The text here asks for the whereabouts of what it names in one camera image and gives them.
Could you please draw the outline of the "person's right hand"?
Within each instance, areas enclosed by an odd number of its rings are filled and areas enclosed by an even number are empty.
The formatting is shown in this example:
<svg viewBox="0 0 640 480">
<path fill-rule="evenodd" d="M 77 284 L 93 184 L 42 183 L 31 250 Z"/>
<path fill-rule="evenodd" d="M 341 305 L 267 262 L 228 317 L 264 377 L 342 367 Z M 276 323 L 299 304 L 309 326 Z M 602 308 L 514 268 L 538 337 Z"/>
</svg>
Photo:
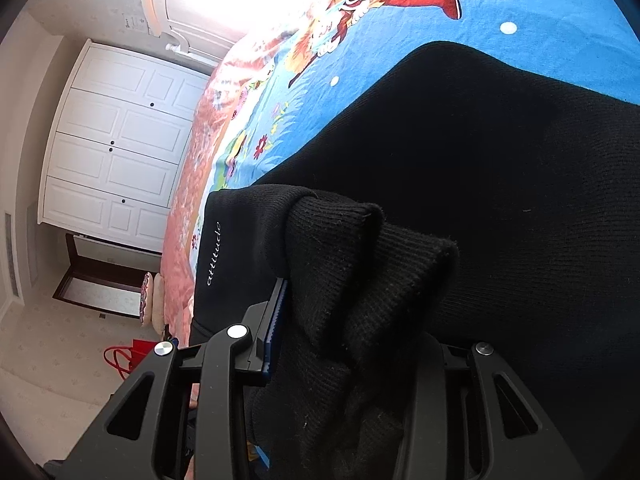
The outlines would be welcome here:
<svg viewBox="0 0 640 480">
<path fill-rule="evenodd" d="M 195 410 L 198 407 L 198 395 L 200 394 L 200 384 L 195 384 L 192 386 L 191 396 L 190 396 L 190 410 Z M 190 463 L 188 470 L 186 471 L 186 476 L 184 477 L 186 480 L 192 480 L 194 477 L 194 458 L 193 456 L 190 458 Z"/>
</svg>

